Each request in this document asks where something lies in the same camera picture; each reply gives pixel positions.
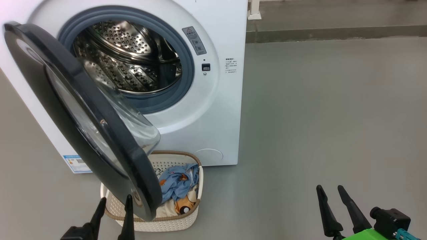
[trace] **washing machine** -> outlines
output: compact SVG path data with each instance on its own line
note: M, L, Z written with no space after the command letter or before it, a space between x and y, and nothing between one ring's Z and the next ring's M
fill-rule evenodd
M161 197L153 149L237 164L246 0L1 5L0 68L73 172L136 196L135 214Z

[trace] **basket rim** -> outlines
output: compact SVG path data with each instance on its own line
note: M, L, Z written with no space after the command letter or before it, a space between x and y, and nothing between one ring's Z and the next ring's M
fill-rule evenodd
M200 160L194 154L191 154L189 152L180 152L180 151L153 151L151 154L152 155L158 155L158 154L183 155L183 156L191 157L192 159L194 159L197 162L197 164L199 165L199 167L202 167L202 164L200 163ZM178 215L178 216L156 217L151 222L171 221L171 220L179 220L179 219L186 218L187 216L191 215L199 207L199 204L200 204L200 199L197 199L196 203L194 204L194 207L190 211L188 211L188 212L186 212L186 213L184 213L182 215ZM104 212L111 219L118 220L118 221L124 221L125 220L124 217L119 217L119 216L116 216L116 215L113 215L112 213L110 213L110 211L108 211L107 207L105 207L105 211ZM134 217L134 222L147 222L147 221L144 221L144 220L142 220L139 217Z

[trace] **laundry basket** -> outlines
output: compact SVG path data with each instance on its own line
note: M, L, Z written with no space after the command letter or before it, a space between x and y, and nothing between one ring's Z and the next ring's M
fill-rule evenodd
M196 220L197 213L199 211L200 199L202 197L203 168L199 159L193 154L175 151L154 151L148 156L148 158L153 165L157 177L160 177L160 175L171 166L184 166L188 163L197 163L199 165L199 187L197 200L190 211L178 216L159 217L155 218L151 222L146 222L134 215L135 231L162 232L178 231L189 228ZM124 216L126 214L124 205L104 187L104 184L101 184L101 198L103 197L107 198L105 214L123 226Z

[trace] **white post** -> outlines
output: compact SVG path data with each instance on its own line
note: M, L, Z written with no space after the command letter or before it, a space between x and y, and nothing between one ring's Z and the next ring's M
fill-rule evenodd
M251 8L248 11L248 20L258 20L258 19L261 19L260 0L252 0Z

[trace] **blue cloth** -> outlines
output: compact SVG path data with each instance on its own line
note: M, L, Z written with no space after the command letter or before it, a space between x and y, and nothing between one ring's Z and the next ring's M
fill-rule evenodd
M184 198L187 193L199 182L198 164L186 164L185 166L173 166L162 173L159 178L162 202L172 198L178 201Z

